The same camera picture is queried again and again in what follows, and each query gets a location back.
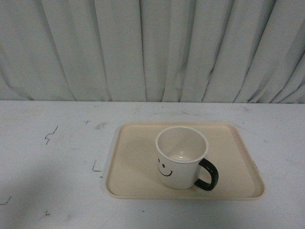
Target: tray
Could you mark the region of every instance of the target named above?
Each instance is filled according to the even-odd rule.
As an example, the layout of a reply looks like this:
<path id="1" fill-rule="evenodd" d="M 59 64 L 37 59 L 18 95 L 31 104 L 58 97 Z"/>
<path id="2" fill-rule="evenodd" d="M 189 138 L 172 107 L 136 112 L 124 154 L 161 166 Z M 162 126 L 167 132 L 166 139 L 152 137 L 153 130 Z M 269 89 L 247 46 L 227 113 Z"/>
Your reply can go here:
<path id="1" fill-rule="evenodd" d="M 212 191 L 196 186 L 185 190 L 167 187 L 158 178 L 155 139 L 173 125 L 191 126 L 201 131 L 210 148 L 205 157 L 217 168 L 219 180 Z M 201 169 L 200 178 L 209 182 Z M 264 183 L 238 131 L 228 123 L 170 122 L 127 123 L 120 128 L 106 180 L 106 188 L 115 198 L 126 199 L 258 199 Z"/>

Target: white mug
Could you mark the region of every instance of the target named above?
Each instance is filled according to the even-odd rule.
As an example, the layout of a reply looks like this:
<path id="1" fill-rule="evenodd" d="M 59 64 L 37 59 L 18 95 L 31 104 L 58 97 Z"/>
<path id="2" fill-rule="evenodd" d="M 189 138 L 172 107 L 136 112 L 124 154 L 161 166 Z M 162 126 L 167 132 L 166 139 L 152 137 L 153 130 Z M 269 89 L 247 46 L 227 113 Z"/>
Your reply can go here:
<path id="1" fill-rule="evenodd" d="M 209 144 L 198 130 L 187 126 L 171 126 L 156 138 L 159 178 L 169 187 L 187 189 L 196 185 L 212 190 L 218 182 L 216 167 L 206 160 Z M 211 183 L 199 179 L 201 167 L 211 175 Z"/>

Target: fabric backdrop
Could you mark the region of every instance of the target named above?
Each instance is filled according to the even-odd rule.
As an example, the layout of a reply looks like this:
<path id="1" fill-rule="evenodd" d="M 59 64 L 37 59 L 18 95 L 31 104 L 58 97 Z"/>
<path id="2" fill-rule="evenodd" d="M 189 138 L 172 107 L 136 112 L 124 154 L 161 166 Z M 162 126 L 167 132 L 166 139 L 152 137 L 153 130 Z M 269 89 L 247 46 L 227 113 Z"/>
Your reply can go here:
<path id="1" fill-rule="evenodd" d="M 2 0 L 0 99 L 305 103 L 304 0 Z"/>

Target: tray rim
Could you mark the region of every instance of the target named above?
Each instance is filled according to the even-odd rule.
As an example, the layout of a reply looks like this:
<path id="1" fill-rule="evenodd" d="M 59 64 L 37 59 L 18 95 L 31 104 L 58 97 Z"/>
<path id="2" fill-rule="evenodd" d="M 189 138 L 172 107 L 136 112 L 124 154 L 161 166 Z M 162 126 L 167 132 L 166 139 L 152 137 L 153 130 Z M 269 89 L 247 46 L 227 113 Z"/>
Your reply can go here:
<path id="1" fill-rule="evenodd" d="M 158 125 L 158 126 L 164 126 L 164 127 L 172 126 L 172 125 L 186 125 L 186 126 L 191 126 L 191 125 L 218 125 L 218 126 L 226 126 L 226 127 L 230 128 L 230 130 L 233 130 L 235 132 L 235 134 L 238 135 L 239 141 L 241 142 L 242 147 L 246 150 L 247 157 L 249 157 L 250 162 L 253 163 L 253 165 L 254 165 L 253 169 L 255 170 L 255 173 L 259 178 L 259 183 L 261 184 L 260 186 L 262 188 L 262 192 L 256 197 L 194 197 L 194 196 L 181 196 L 181 197 L 177 197 L 177 196 L 174 196 L 174 197 L 141 196 L 140 197 L 140 196 L 124 196 L 124 195 L 117 195 L 117 194 L 112 193 L 110 191 L 110 189 L 108 188 L 108 184 L 109 184 L 109 174 L 110 174 L 111 168 L 112 168 L 113 156 L 114 156 L 114 154 L 117 150 L 117 147 L 118 147 L 117 142 L 120 138 L 120 133 L 126 127 L 129 127 L 129 126 L 132 126 L 132 125 L 142 125 L 142 126 Z M 264 183 L 264 180 L 262 179 L 261 173 L 259 172 L 259 170 L 257 168 L 256 163 L 252 159 L 252 157 L 251 157 L 251 155 L 250 155 L 250 153 L 249 153 L 249 151 L 248 151 L 248 149 L 247 149 L 247 147 L 244 143 L 244 140 L 242 139 L 242 137 L 241 137 L 239 131 L 237 130 L 236 126 L 234 126 L 233 124 L 231 124 L 229 122 L 133 121 L 133 122 L 126 122 L 126 123 L 120 125 L 118 127 L 118 130 L 119 131 L 117 131 L 117 134 L 116 134 L 115 139 L 114 139 L 115 145 L 114 145 L 114 148 L 113 148 L 112 153 L 111 153 L 111 159 L 110 159 L 110 164 L 108 166 L 107 178 L 106 178 L 106 181 L 104 183 L 108 194 L 111 195 L 114 198 L 117 198 L 117 199 L 155 199 L 155 200 L 158 200 L 158 199 L 163 199 L 163 200 L 165 200 L 165 199 L 169 199 L 169 200 L 176 199 L 176 200 L 229 200 L 229 201 L 234 201 L 234 200 L 258 200 L 258 199 L 261 199 L 266 193 L 265 183 Z"/>

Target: table surface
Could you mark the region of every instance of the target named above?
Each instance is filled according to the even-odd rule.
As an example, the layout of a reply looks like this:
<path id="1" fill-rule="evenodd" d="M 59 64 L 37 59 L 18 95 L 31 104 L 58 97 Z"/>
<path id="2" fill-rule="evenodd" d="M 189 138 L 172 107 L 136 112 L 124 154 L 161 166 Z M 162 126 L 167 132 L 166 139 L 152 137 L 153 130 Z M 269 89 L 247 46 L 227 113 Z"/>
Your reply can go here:
<path id="1" fill-rule="evenodd" d="M 265 183 L 252 201 L 137 200 L 105 181 L 120 127 L 228 122 Z M 0 101 L 0 228 L 304 228 L 305 105 Z"/>

